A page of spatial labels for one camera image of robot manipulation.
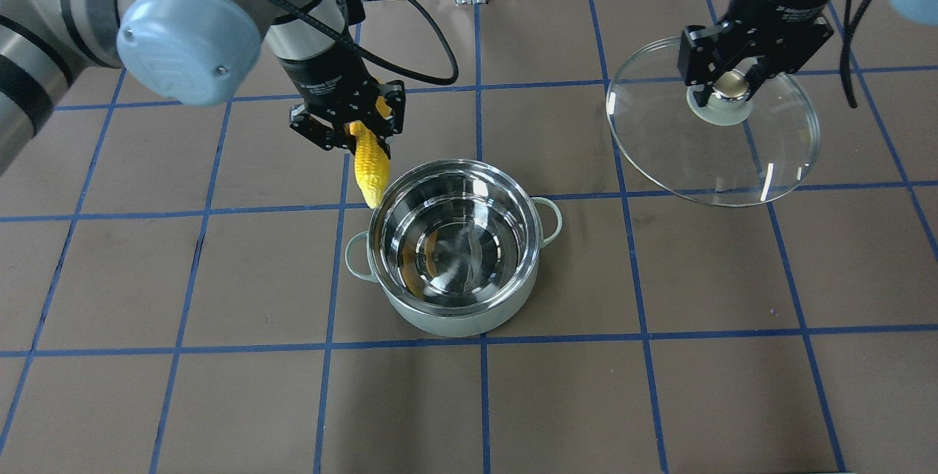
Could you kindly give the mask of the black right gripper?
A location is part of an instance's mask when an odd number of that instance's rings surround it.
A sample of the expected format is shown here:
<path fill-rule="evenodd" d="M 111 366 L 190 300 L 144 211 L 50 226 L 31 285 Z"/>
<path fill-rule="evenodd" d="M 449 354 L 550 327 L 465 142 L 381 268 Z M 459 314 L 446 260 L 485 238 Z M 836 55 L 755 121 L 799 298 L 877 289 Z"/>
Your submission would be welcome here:
<path fill-rule="evenodd" d="M 720 23 L 686 26 L 679 39 L 678 71 L 704 108 L 717 80 L 742 60 L 746 101 L 778 73 L 794 73 L 833 37 L 824 9 L 829 0 L 730 0 Z"/>

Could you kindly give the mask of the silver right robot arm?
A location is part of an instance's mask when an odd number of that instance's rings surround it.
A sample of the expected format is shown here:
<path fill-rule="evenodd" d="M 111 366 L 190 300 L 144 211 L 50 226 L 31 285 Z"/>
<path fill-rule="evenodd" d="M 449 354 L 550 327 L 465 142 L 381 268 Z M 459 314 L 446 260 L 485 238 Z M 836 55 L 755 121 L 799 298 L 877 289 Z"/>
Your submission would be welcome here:
<path fill-rule="evenodd" d="M 841 56 L 849 48 L 865 10 L 863 0 L 844 24 Z M 898 14 L 915 23 L 934 26 L 936 0 L 888 0 Z M 713 26 L 687 26 L 680 37 L 678 71 L 687 89 L 689 104 L 703 109 L 717 91 L 717 81 L 747 58 L 753 66 L 744 74 L 748 101 L 761 86 L 778 74 L 797 73 L 833 36 L 824 17 L 830 0 L 730 0 Z"/>

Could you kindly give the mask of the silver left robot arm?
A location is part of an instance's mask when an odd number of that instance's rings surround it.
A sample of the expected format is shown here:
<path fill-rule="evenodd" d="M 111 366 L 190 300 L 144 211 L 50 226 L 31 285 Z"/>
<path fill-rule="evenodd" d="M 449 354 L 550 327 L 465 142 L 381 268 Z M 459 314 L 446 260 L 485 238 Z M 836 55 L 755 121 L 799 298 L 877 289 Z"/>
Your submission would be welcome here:
<path fill-rule="evenodd" d="M 295 130 L 354 150 L 361 122 L 382 148 L 402 132 L 405 90 L 366 69 L 377 57 L 351 38 L 356 0 L 2 0 L 2 169 L 37 136 L 85 70 L 124 69 L 164 99 L 232 99 L 262 44 L 302 103 Z"/>

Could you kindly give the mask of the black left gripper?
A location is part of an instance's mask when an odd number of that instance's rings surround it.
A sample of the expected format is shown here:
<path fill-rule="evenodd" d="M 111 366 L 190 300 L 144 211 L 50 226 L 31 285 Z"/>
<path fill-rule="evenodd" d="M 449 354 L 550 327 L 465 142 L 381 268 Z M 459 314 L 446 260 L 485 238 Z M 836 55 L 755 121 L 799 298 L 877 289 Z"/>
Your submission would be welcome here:
<path fill-rule="evenodd" d="M 372 124 L 379 139 L 403 133 L 403 81 L 378 81 L 361 57 L 341 46 L 305 59 L 282 59 L 307 109 L 290 111 L 290 127 L 322 150 L 351 152 L 347 124 Z"/>

